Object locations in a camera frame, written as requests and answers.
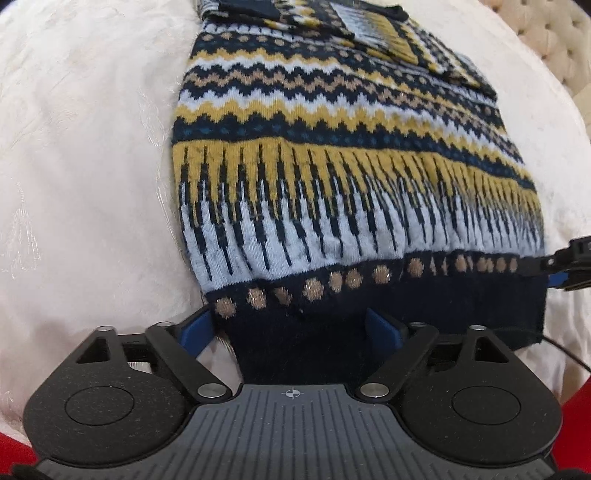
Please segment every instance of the bed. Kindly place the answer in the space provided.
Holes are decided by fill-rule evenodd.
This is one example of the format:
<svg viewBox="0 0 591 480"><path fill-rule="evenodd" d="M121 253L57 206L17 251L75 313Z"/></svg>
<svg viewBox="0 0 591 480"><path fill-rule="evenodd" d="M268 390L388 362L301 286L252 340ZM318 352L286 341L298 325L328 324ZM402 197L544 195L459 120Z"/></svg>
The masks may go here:
<svg viewBox="0 0 591 480"><path fill-rule="evenodd" d="M497 89L547 250L589 234L591 145L561 81L477 0L400 3ZM17 0L0 15L2 433L26 442L27 398L97 325L137 332L203 304L179 247L168 148L198 29L190 0ZM549 292L547 333L587 361L589 326L591 292ZM560 400L586 379L549 345L519 355ZM223 342L200 359L237 386Z"/></svg>

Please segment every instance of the black mechanical device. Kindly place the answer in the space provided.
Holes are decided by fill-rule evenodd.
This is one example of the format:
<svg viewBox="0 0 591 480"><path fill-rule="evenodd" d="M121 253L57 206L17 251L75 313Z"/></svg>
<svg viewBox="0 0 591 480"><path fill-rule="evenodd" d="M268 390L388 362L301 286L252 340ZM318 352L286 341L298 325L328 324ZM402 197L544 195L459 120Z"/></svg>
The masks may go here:
<svg viewBox="0 0 591 480"><path fill-rule="evenodd" d="M591 284L591 238L529 274ZM196 359L208 309L145 333L98 327L39 387L25 431L51 480L542 480L561 426L552 393L486 327L442 335L369 310L379 367L344 385L243 385ZM149 364L149 372L130 362Z"/></svg>

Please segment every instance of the beige tufted upholstery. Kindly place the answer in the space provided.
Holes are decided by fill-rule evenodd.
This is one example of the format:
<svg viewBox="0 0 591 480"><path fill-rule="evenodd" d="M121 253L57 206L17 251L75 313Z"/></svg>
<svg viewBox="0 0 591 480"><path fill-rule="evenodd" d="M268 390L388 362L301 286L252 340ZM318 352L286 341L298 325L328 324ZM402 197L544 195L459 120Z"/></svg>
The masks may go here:
<svg viewBox="0 0 591 480"><path fill-rule="evenodd" d="M591 82L591 20L572 0L480 0L537 52L572 96Z"/></svg>

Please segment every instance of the black cable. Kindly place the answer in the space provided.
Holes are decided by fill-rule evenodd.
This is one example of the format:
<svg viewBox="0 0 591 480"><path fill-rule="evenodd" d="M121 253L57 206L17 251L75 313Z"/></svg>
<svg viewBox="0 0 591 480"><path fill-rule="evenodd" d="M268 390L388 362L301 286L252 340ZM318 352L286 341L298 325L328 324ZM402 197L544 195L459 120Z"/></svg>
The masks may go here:
<svg viewBox="0 0 591 480"><path fill-rule="evenodd" d="M521 327L500 327L500 328L493 328L492 331L493 332L521 332L521 333L527 333L529 335L534 335L537 338L539 338L540 340L544 340L545 342L548 342L550 345L553 345L555 348L557 348L562 353L564 353L566 356L568 356L573 362L579 364L581 367L583 367L587 372L589 372L591 374L591 367L588 366L588 364L583 362L578 356L576 356L573 352L571 352L565 346L560 345L558 342L552 340L552 338L550 338L550 337L546 337L546 335L543 335L542 333L538 333L534 330L529 330L527 328L521 328Z"/></svg>

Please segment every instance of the red fabric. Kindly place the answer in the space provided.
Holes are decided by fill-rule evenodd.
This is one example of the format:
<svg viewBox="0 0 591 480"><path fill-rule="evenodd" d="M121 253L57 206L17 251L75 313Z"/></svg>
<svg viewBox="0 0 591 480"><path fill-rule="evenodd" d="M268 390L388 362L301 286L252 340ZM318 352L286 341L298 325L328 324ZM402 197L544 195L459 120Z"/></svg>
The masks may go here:
<svg viewBox="0 0 591 480"><path fill-rule="evenodd" d="M560 469L579 468L591 473L591 378L562 407L563 425L554 458Z"/></svg>
<svg viewBox="0 0 591 480"><path fill-rule="evenodd" d="M36 462L32 448L0 433L0 474L10 473L15 463L33 465Z"/></svg>

